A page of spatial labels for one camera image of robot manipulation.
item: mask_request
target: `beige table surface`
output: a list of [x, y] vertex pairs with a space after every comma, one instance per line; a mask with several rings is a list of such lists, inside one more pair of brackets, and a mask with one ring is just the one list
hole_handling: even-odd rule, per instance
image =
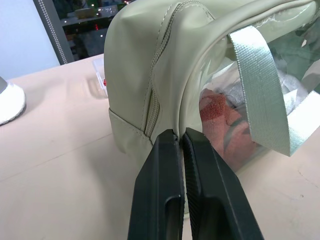
[[[125, 240], [138, 167], [114, 143], [92, 60], [14, 79], [27, 108], [0, 126], [0, 240]], [[238, 173], [266, 240], [320, 239], [320, 130]], [[191, 240], [184, 223], [184, 240]]]

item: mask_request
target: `zipper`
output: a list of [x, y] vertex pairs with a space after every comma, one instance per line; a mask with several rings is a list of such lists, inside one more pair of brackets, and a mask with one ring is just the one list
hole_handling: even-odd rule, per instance
[[170, 19], [169, 19], [169, 22], [168, 22], [168, 25], [166, 26], [165, 28], [165, 31], [164, 31], [164, 35], [163, 35], [163, 38], [162, 38], [162, 41], [161, 41], [161, 45], [160, 47], [158, 48], [158, 50], [155, 52], [154, 54], [154, 57], [151, 61], [151, 66], [150, 66], [150, 74], [149, 74], [149, 82], [151, 82], [151, 98], [150, 98], [150, 103], [149, 103], [149, 109], [148, 109], [148, 116], [147, 116], [147, 122], [146, 122], [146, 127], [145, 127], [145, 131], [144, 131], [144, 134], [147, 136], [147, 137], [151, 137], [154, 129], [155, 129], [155, 126], [157, 124], [157, 120], [158, 120], [158, 117], [159, 117], [159, 112], [160, 112], [160, 104], [159, 104], [159, 101], [158, 101], [158, 98], [155, 94], [155, 91], [154, 91], [154, 86], [153, 86], [153, 83], [152, 83], [152, 73], [154, 71], [154, 68], [155, 68], [155, 65], [157, 63], [157, 61], [159, 60], [161, 54], [164, 52], [168, 42], [169, 42], [169, 38], [170, 38], [170, 35], [171, 35], [171, 29], [172, 29], [172, 23], [174, 21], [174, 18], [177, 14], [177, 12], [183, 8], [185, 5], [188, 5], [188, 4], [197, 4], [197, 5], [201, 5], [204, 10], [210, 15], [210, 17], [212, 19], [216, 19], [214, 17], [214, 15], [209, 11], [209, 9], [203, 5], [201, 2], [197, 1], [197, 0], [189, 0], [189, 1], [185, 1], [185, 2], [182, 2], [182, 3], [179, 3], [176, 8], [174, 9]]

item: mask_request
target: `black clamp jaw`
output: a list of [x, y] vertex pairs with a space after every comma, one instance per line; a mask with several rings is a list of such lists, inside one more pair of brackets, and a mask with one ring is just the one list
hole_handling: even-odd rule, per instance
[[[238, 177], [200, 132], [182, 139], [193, 240], [263, 240]], [[135, 181], [128, 240], [181, 240], [184, 178], [179, 140], [160, 134]]]

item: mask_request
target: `green strap handle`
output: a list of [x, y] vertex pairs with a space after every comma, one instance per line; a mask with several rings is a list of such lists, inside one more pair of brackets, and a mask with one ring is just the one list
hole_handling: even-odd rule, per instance
[[291, 156], [320, 126], [320, 95], [312, 91], [289, 116], [270, 49], [253, 26], [229, 35], [236, 54], [252, 140]]

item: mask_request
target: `bag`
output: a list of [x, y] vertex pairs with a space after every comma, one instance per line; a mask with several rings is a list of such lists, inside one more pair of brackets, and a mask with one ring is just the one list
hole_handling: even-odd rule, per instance
[[118, 148], [142, 166], [159, 134], [192, 128], [235, 171], [261, 146], [292, 155], [320, 125], [319, 75], [304, 81], [318, 16], [313, 0], [129, 4], [104, 46]]

